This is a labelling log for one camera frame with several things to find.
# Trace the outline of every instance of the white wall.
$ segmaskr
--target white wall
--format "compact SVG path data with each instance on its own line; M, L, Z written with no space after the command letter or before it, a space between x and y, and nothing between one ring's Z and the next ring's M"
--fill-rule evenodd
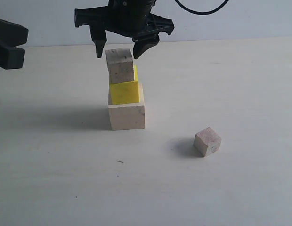
M182 0L211 10L223 0ZM108 0L0 0L0 18L29 28L28 46L91 44L88 27L74 27L74 9L107 5ZM173 0L158 0L153 13L173 19L176 29L163 41L291 36L292 0L230 0L218 13L196 16ZM108 34L109 43L131 39Z

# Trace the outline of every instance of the wooden block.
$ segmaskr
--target wooden block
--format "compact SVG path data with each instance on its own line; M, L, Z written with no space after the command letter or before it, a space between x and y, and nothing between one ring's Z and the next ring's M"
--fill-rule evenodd
M133 58L129 48L105 51L111 84L134 81Z
M204 156L208 156L216 152L221 143L221 138L210 127L196 134L194 139L194 147Z
M139 83L140 102L122 105L113 105L108 98L108 113L112 130L144 129L145 103L143 86Z
M122 105L130 103L138 103L140 101L139 85L138 85L138 72L135 68L134 81L110 84L109 90L113 105Z

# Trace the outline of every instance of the stacked blocks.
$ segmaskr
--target stacked blocks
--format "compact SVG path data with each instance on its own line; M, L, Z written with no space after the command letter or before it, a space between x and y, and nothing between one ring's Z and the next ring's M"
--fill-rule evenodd
M143 86L138 82L137 67L130 49L106 52L109 72L108 112L112 130L144 129Z

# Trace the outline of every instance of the light wood block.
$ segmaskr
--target light wood block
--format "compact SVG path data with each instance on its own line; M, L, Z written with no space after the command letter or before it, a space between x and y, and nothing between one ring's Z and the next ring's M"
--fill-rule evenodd
M109 90L113 105L122 105L130 103L138 103L140 101L138 72L134 65L135 79L134 81L110 84Z
M133 57L129 48L105 51L111 84L134 81Z
M108 112L112 130L144 129L145 128L145 103L143 86L139 83L138 103L113 105L109 94Z
M196 134L194 147L204 156L208 156L218 151L221 144L221 138L210 127Z

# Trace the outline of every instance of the black robotic claw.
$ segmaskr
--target black robotic claw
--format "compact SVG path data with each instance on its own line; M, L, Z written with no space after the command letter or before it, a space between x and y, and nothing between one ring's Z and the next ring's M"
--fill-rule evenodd
M171 35L174 30L172 20L150 13L155 2L156 0L109 0L105 7L76 9L75 26L90 26L98 58L102 56L107 42L105 31L110 31L132 38L135 42L133 56L138 59L146 50L159 43L159 32Z
M28 33L25 27L0 19L0 67L4 69L23 67L25 50L16 46L27 42Z

